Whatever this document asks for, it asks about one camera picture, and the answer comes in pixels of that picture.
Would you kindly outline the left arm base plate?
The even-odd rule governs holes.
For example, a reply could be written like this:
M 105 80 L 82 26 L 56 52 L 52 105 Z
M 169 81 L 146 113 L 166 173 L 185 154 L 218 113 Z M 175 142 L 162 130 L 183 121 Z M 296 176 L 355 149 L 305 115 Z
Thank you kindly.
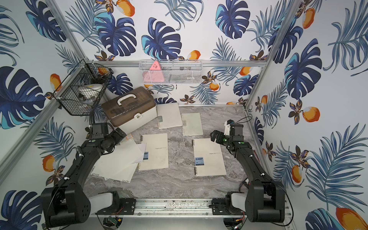
M 97 212 L 97 215 L 119 216 L 133 215 L 136 207 L 134 198 L 113 199 L 112 205 Z

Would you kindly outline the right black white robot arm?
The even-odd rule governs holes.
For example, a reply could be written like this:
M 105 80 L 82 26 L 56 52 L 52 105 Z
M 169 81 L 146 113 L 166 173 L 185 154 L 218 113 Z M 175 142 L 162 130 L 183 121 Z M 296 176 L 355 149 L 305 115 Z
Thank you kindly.
M 242 213 L 243 219 L 250 222 L 271 223 L 280 227 L 288 227 L 293 217 L 285 222 L 285 206 L 289 201 L 286 190 L 280 182 L 276 182 L 258 161 L 252 146 L 244 140 L 243 124 L 228 120 L 224 123 L 223 132 L 214 130 L 210 139 L 226 147 L 228 152 L 240 163 L 245 171 L 246 179 L 241 183 L 248 191 L 243 193 L 228 192 L 220 209 L 229 215 Z

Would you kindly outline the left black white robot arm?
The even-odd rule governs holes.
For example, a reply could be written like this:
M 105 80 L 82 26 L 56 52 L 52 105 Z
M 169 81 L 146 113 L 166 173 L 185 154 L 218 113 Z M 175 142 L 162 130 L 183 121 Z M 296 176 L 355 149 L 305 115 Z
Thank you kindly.
M 41 193 L 47 229 L 84 223 L 92 206 L 83 191 L 85 181 L 101 156 L 110 154 L 127 135 L 109 123 L 90 125 L 90 138 L 77 146 L 72 166 L 63 179 Z

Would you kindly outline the large cream notebook blue label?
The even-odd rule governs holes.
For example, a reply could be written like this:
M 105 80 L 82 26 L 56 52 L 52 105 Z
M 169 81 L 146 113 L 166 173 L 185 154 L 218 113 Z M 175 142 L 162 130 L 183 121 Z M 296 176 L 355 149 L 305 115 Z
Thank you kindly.
M 168 134 L 148 134 L 141 136 L 141 143 L 146 144 L 143 162 L 139 171 L 165 169 L 169 167 Z

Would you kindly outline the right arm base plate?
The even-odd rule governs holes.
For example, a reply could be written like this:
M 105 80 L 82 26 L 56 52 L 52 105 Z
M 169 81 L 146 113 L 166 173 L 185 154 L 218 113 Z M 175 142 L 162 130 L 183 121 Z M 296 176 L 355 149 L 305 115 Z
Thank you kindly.
M 241 209 L 235 208 L 231 204 L 231 199 L 228 197 L 212 199 L 209 208 L 212 210 L 213 215 L 240 216 L 245 214 L 245 212 L 242 211 Z

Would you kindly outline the pale green spiral notebook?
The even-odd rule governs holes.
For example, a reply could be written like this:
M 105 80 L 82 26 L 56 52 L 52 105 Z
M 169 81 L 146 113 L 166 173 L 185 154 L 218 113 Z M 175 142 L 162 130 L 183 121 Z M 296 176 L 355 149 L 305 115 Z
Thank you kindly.
M 182 114 L 182 123 L 184 136 L 203 135 L 200 113 Z

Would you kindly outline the cream spiral notebook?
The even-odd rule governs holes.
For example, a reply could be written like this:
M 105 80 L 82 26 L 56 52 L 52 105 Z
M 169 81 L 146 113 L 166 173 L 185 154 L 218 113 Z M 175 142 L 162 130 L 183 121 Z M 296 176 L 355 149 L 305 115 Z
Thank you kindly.
M 159 129 L 183 126 L 178 103 L 158 104 L 156 105 L 156 109 Z

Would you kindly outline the torn cream notebook page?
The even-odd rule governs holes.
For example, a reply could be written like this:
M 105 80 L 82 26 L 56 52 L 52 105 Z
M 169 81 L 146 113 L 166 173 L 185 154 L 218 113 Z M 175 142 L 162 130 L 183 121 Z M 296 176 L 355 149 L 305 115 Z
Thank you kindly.
M 118 173 L 109 176 L 108 179 L 130 183 L 136 171 L 137 166 L 138 166 L 138 163 L 133 163 L 129 165 L 128 167 L 126 167 L 125 169 L 119 171 Z

